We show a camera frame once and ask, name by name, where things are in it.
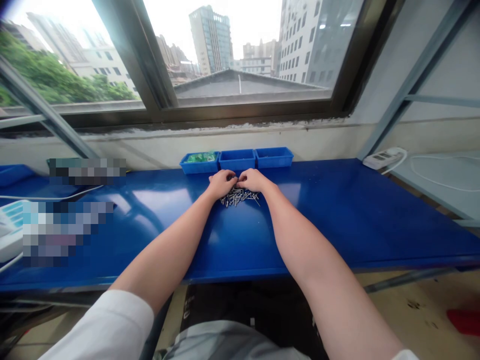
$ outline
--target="person's left hand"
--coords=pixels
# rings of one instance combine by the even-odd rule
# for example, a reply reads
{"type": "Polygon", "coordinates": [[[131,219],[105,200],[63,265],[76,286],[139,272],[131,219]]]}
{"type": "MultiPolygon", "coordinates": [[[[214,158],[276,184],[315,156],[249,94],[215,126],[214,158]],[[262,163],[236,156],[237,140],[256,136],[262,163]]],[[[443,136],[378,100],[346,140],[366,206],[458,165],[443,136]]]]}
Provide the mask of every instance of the person's left hand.
{"type": "Polygon", "coordinates": [[[210,185],[205,190],[214,200],[223,198],[229,193],[233,186],[237,183],[238,178],[232,170],[220,170],[215,175],[208,178],[210,185]]]}

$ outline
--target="white sleeve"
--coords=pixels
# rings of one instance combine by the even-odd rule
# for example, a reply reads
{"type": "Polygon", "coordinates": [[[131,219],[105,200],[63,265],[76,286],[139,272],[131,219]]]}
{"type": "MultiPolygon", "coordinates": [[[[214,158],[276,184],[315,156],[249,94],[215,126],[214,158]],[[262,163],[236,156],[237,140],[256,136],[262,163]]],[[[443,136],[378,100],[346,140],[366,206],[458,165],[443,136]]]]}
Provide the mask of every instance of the white sleeve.
{"type": "Polygon", "coordinates": [[[419,358],[410,350],[402,350],[392,360],[419,360],[419,358]]]}
{"type": "Polygon", "coordinates": [[[143,299],[108,290],[40,360],[137,360],[153,322],[154,312],[143,299]]]}

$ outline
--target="sky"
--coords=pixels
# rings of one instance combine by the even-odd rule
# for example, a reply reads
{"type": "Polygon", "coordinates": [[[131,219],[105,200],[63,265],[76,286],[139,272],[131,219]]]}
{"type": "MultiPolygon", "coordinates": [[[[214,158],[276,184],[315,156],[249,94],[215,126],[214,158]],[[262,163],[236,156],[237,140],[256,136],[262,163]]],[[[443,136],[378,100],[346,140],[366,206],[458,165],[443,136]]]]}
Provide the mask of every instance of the sky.
{"type": "MultiPolygon", "coordinates": [[[[189,14],[201,6],[211,5],[215,13],[230,19],[233,58],[243,58],[243,45],[258,45],[278,40],[282,0],[143,0],[155,35],[162,34],[168,45],[175,44],[186,57],[197,63],[189,14]]],[[[40,33],[28,20],[26,13],[49,16],[62,23],[87,48],[82,28],[99,32],[111,43],[91,0],[14,0],[3,18],[40,33]]]]}

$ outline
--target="pile of metal parts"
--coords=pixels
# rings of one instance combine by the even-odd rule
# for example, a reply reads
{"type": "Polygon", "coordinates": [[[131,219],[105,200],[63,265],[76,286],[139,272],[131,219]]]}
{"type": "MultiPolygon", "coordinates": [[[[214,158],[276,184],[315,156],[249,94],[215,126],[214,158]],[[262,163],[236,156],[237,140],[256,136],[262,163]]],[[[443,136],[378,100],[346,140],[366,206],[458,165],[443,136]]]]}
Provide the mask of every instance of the pile of metal parts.
{"type": "Polygon", "coordinates": [[[255,200],[258,206],[260,206],[258,199],[258,192],[252,192],[250,190],[234,186],[226,196],[220,199],[220,203],[228,208],[229,206],[237,206],[244,200],[255,200]]]}

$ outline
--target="forearm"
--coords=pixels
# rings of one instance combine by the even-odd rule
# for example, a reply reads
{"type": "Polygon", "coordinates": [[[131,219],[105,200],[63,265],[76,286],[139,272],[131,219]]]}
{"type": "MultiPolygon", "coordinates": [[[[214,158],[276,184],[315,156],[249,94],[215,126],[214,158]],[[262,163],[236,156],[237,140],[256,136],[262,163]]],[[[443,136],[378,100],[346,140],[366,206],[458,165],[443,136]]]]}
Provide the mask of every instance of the forearm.
{"type": "Polygon", "coordinates": [[[137,255],[110,289],[125,290],[139,296],[156,314],[184,278],[214,202],[212,196],[203,193],[137,255]]]}
{"type": "Polygon", "coordinates": [[[276,185],[263,194],[278,250],[310,305],[330,359],[393,358],[402,344],[337,250],[276,185]]]}

